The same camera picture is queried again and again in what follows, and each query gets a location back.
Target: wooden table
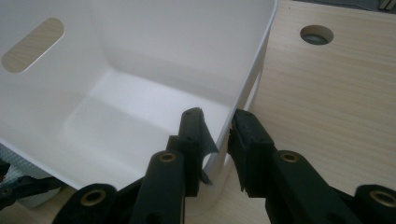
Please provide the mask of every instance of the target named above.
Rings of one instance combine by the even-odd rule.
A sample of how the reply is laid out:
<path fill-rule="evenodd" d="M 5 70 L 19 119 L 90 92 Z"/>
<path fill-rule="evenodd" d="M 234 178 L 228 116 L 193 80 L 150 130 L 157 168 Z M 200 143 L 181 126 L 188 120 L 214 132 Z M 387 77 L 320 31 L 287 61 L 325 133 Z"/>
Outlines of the wooden table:
<path fill-rule="evenodd" d="M 333 41 L 305 43 L 300 31 L 311 24 L 331 29 Z M 396 16 L 280 1 L 253 111 L 278 149 L 305 155 L 331 186 L 396 189 Z M 0 223 L 51 223 L 73 192 L 35 209 L 14 204 Z M 186 223 L 269 220 L 232 170 L 217 203 Z"/>

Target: white plastic bin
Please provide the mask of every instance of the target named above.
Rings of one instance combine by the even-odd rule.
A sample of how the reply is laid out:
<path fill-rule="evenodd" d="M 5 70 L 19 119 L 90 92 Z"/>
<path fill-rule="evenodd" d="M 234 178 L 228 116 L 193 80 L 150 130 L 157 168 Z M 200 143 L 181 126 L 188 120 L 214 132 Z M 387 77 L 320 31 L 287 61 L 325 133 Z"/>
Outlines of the white plastic bin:
<path fill-rule="evenodd" d="M 201 107 L 221 148 L 205 166 L 214 186 L 188 200 L 188 213 L 205 211 L 275 13 L 276 0 L 0 0 L 0 142 L 76 189 L 122 189 L 177 134 L 181 113 Z M 49 18 L 62 27 L 40 26 Z"/>

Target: oval hole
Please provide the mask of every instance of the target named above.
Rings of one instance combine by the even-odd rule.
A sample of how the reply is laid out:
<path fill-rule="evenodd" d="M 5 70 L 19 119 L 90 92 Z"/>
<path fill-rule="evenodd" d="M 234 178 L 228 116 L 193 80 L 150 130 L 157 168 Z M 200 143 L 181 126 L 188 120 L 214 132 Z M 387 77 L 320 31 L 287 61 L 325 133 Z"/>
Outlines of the oval hole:
<path fill-rule="evenodd" d="M 2 65 L 11 73 L 25 71 L 63 34 L 64 25 L 58 19 L 49 18 L 43 21 L 3 55 Z"/>
<path fill-rule="evenodd" d="M 326 45 L 334 39 L 332 31 L 320 25 L 305 26 L 301 30 L 300 36 L 306 43 L 312 45 Z"/>

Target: handle cutout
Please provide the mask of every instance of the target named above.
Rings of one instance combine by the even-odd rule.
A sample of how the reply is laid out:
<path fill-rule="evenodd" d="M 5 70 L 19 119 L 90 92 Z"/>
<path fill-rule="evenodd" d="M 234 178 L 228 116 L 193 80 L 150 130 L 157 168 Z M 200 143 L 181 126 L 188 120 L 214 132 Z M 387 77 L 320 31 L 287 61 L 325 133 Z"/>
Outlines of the handle cutout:
<path fill-rule="evenodd" d="M 64 34 L 64 25 L 56 18 L 49 18 L 7 51 L 2 65 L 11 73 L 21 73 L 41 57 Z"/>

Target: round hole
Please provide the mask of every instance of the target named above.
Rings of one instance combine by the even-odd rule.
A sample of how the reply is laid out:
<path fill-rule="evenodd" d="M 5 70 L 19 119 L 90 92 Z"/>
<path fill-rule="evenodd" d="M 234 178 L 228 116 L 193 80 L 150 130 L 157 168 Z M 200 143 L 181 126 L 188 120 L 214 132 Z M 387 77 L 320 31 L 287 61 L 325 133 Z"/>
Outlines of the round hole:
<path fill-rule="evenodd" d="M 306 43 L 312 45 L 326 45 L 334 38 L 332 31 L 321 25 L 305 26 L 301 30 L 300 36 Z"/>
<path fill-rule="evenodd" d="M 160 224 L 163 222 L 163 216 L 160 213 L 150 213 L 146 217 L 147 224 Z"/>
<path fill-rule="evenodd" d="M 165 153 L 161 155 L 160 160 L 164 162 L 174 161 L 176 159 L 175 154 L 173 153 Z"/>
<path fill-rule="evenodd" d="M 382 190 L 372 190 L 370 196 L 376 202 L 381 203 L 387 207 L 396 207 L 396 198 Z"/>
<path fill-rule="evenodd" d="M 298 156 L 291 152 L 284 152 L 284 153 L 280 154 L 280 158 L 283 161 L 288 161 L 288 162 L 297 162 L 298 161 Z"/>
<path fill-rule="evenodd" d="M 343 217 L 341 217 L 338 214 L 335 213 L 329 213 L 326 215 L 327 220 L 330 221 L 330 223 L 334 223 L 334 224 L 345 224 L 346 221 L 344 220 Z"/>
<path fill-rule="evenodd" d="M 106 192 L 102 189 L 93 189 L 85 193 L 80 202 L 84 206 L 93 206 L 99 204 L 106 197 Z"/>

